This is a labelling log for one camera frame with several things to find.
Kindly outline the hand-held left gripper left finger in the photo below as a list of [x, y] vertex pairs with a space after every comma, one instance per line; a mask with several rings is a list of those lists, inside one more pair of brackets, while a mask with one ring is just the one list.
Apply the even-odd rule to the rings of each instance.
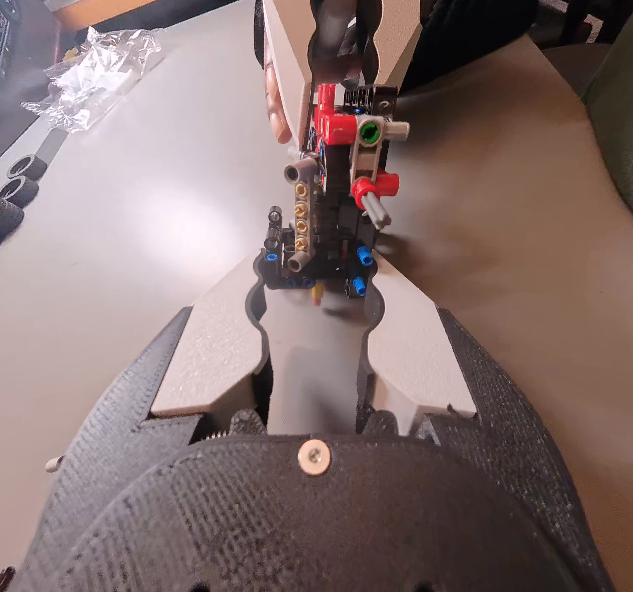
[[194, 303], [151, 407], [154, 417], [232, 417], [255, 409], [268, 417], [272, 394], [266, 311], [253, 252]]

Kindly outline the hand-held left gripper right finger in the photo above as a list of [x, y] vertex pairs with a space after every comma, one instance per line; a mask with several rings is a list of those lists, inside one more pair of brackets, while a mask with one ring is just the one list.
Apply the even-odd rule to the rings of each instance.
[[410, 435], [427, 414], [471, 419], [476, 407], [431, 299], [385, 257], [373, 252], [357, 374], [356, 432], [371, 414], [390, 412]]

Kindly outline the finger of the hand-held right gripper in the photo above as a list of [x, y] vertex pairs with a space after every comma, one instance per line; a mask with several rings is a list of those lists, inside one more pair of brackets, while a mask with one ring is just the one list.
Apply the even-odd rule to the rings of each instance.
[[363, 62], [367, 84], [401, 88], [436, 0], [379, 0], [367, 20]]
[[313, 100], [309, 48], [316, 30], [311, 0], [263, 0], [263, 11], [289, 129], [297, 147], [305, 147]]

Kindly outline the lego car model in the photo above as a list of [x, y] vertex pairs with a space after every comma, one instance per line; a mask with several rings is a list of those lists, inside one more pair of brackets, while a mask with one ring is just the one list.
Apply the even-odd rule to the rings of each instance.
[[309, 290], [315, 306], [327, 281], [341, 282], [348, 298], [366, 295], [373, 249], [392, 223], [383, 200], [400, 190], [400, 177], [385, 168], [389, 146], [410, 133], [394, 119], [397, 99], [395, 87], [364, 85], [336, 104], [335, 86], [320, 85], [307, 144], [284, 169], [293, 194], [283, 218], [295, 232], [292, 289]]

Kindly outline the person's right hand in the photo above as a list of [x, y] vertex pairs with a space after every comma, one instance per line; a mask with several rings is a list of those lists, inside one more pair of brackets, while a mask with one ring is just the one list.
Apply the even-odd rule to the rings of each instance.
[[275, 73], [272, 53], [267, 38], [264, 41], [263, 70], [265, 77], [266, 111], [273, 137], [279, 144], [287, 144], [292, 138], [281, 98], [281, 91]]

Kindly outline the dark chair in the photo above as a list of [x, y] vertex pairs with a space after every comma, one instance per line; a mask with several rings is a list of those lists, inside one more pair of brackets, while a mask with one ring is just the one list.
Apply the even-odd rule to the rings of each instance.
[[542, 48], [613, 43], [632, 14], [632, 0], [539, 0], [530, 35]]

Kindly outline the clear plastic bag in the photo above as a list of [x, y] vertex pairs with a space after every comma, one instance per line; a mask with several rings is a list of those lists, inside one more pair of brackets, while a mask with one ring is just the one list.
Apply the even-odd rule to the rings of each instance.
[[162, 28], [100, 33], [89, 27], [74, 56], [44, 70], [48, 95], [22, 108], [49, 128], [88, 131], [100, 122], [164, 57]]

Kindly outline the dark printed box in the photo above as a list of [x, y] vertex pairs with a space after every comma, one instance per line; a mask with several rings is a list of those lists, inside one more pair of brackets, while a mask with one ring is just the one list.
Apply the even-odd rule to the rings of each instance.
[[36, 121], [24, 108], [48, 93], [61, 26], [42, 0], [1, 0], [1, 153]]

